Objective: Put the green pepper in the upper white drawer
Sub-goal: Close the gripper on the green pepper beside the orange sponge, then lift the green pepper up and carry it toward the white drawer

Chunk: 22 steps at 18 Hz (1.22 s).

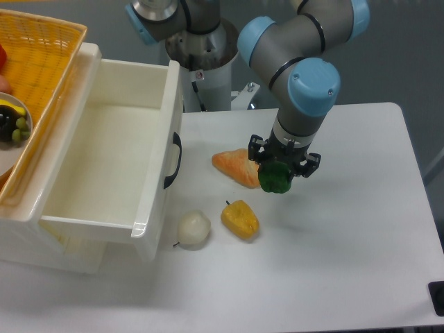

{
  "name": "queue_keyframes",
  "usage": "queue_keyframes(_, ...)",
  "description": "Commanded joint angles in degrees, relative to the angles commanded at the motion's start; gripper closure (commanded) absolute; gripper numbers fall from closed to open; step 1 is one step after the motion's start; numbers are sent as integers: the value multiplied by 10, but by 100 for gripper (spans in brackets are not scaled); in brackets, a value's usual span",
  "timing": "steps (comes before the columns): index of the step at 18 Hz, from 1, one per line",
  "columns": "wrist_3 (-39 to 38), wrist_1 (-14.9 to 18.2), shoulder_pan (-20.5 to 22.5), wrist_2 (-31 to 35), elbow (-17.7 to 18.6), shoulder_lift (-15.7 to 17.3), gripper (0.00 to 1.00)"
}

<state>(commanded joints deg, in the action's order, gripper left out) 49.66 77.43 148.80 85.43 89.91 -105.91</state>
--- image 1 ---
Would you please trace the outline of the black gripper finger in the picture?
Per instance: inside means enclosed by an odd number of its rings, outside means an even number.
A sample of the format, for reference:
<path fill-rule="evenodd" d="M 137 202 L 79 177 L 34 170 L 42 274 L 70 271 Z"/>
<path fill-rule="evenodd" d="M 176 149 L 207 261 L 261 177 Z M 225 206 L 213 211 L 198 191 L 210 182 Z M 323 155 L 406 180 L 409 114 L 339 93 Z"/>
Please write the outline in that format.
<path fill-rule="evenodd" d="M 259 135 L 251 135 L 248 143 L 248 159 L 255 163 L 260 163 L 262 161 L 262 149 L 265 145 L 266 140 L 262 137 Z"/>
<path fill-rule="evenodd" d="M 293 164 L 294 176 L 308 178 L 319 167 L 321 163 L 321 154 L 305 153 L 299 163 Z"/>

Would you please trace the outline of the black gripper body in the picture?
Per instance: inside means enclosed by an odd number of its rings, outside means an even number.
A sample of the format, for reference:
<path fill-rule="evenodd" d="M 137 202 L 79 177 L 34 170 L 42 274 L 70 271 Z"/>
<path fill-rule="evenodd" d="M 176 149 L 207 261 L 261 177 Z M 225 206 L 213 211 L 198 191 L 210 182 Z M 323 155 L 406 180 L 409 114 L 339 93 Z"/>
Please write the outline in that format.
<path fill-rule="evenodd" d="M 296 147 L 293 143 L 290 146 L 280 142 L 274 135 L 271 135 L 264 145 L 261 165 L 272 162 L 281 162 L 288 166 L 292 173 L 304 173 L 306 167 L 302 163 L 306 160 L 305 154 L 307 146 Z"/>

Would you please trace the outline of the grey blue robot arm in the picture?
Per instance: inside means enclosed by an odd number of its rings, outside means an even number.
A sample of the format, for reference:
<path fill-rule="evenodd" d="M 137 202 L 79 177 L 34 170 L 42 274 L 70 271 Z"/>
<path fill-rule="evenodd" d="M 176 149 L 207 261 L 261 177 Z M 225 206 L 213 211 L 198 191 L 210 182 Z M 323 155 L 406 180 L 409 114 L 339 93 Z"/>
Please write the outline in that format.
<path fill-rule="evenodd" d="M 251 137 L 250 160 L 261 170 L 283 163 L 290 178 L 317 170 L 321 157 L 308 149 L 341 86 L 321 55 L 367 29 L 366 1 L 298 1 L 293 19 L 257 17 L 240 31 L 222 18 L 218 1 L 130 1 L 125 10 L 141 40 L 164 42 L 192 84 L 240 56 L 280 102 L 270 137 Z"/>

